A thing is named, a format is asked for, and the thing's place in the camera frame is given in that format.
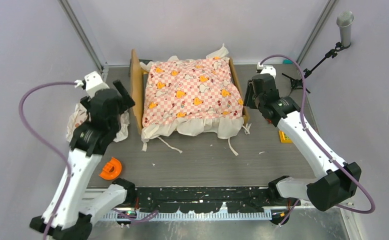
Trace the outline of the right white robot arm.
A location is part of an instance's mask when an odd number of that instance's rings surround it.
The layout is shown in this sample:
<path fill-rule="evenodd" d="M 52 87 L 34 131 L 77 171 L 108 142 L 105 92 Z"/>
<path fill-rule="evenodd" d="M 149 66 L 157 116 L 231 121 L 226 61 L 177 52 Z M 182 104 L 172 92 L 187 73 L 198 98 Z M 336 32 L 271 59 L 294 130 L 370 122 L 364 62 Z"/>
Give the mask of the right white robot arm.
<path fill-rule="evenodd" d="M 276 128 L 285 133 L 307 160 L 315 178 L 296 179 L 287 175 L 268 184 L 268 200 L 281 205 L 288 198 L 309 201 L 324 212 L 355 195 L 362 170 L 355 163 L 333 153 L 305 117 L 301 108 L 290 97 L 281 97 L 275 79 L 269 73 L 255 75 L 248 80 L 244 106 L 257 109 Z"/>

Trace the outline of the pink checkered duck blanket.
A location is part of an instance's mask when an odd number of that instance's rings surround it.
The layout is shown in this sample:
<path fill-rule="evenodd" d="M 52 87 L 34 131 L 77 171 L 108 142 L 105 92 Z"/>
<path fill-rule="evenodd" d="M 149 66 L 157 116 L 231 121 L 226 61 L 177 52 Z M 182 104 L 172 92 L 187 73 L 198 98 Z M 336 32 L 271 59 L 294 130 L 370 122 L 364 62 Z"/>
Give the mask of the pink checkered duck blanket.
<path fill-rule="evenodd" d="M 250 132 L 244 101 L 232 73 L 228 49 L 222 45 L 204 59 L 150 62 L 141 116 L 142 150 L 148 142 L 172 133 L 195 137 L 215 133 L 230 140 Z"/>

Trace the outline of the wooden pet bed frame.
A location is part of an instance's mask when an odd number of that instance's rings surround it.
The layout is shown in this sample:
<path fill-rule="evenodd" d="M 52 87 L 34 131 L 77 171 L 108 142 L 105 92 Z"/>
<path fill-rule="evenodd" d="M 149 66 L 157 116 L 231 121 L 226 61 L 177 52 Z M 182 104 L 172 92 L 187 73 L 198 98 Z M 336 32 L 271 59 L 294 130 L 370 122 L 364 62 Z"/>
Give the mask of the wooden pet bed frame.
<path fill-rule="evenodd" d="M 233 84 L 237 87 L 240 95 L 242 95 L 243 90 L 241 83 L 234 65 L 234 61 L 229 57 L 229 68 L 231 72 L 231 78 Z M 142 69 L 140 64 L 140 59 L 137 55 L 136 49 L 131 50 L 131 58 L 129 65 L 129 77 L 130 77 L 130 86 L 131 86 L 131 97 L 135 101 L 135 106 L 132 107 L 132 113 L 135 117 L 135 124 L 137 126 L 138 133 L 141 135 L 143 130 L 143 113 L 144 113 L 144 97 L 145 97 L 145 82 L 144 75 L 149 73 Z M 250 114 L 248 110 L 243 107 L 242 118 L 244 120 L 243 125 L 247 127 L 250 120 Z"/>

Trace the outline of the white floral pillow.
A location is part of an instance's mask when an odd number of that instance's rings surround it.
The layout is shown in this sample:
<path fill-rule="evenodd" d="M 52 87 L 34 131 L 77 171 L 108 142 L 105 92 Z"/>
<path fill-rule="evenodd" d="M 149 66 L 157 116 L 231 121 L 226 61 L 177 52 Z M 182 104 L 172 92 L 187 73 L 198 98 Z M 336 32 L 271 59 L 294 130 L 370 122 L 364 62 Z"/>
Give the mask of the white floral pillow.
<path fill-rule="evenodd" d="M 86 119 L 88 118 L 87 110 L 83 107 L 82 104 L 78 103 L 75 105 L 75 109 L 73 114 L 69 117 L 67 123 L 67 131 L 66 131 L 66 140 L 68 143 L 71 142 L 74 130 L 79 127 Z M 129 111 L 125 111 L 120 116 L 120 124 L 121 128 L 116 134 L 115 139 L 113 140 L 115 143 L 126 140 L 129 136 L 128 127 L 130 125 L 130 115 Z"/>

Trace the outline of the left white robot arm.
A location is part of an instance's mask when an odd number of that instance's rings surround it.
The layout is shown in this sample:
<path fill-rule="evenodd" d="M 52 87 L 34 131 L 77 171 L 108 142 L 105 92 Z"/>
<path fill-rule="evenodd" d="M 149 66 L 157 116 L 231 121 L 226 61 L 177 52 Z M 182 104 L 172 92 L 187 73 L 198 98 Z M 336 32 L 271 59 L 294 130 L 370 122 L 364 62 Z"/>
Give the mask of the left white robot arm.
<path fill-rule="evenodd" d="M 68 155 L 59 154 L 65 170 L 50 204 L 29 223 L 44 238 L 86 240 L 104 215 L 119 205 L 132 206 L 137 198 L 134 183 L 117 178 L 88 205 L 82 205 L 94 170 L 121 129 L 121 115 L 135 105 L 120 80 L 113 82 L 113 88 L 102 80 L 84 80 L 82 88 L 87 95 L 80 103 L 88 117 L 74 130 Z"/>

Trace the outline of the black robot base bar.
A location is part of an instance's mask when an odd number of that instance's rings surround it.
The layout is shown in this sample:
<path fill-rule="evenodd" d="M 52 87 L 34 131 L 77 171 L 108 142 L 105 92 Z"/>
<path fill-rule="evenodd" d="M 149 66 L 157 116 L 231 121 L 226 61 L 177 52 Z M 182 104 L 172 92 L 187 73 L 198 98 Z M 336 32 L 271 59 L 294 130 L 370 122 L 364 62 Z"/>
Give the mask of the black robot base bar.
<path fill-rule="evenodd" d="M 118 205 L 127 216 L 149 221 L 244 221 L 280 223 L 300 206 L 263 186 L 137 187 Z"/>

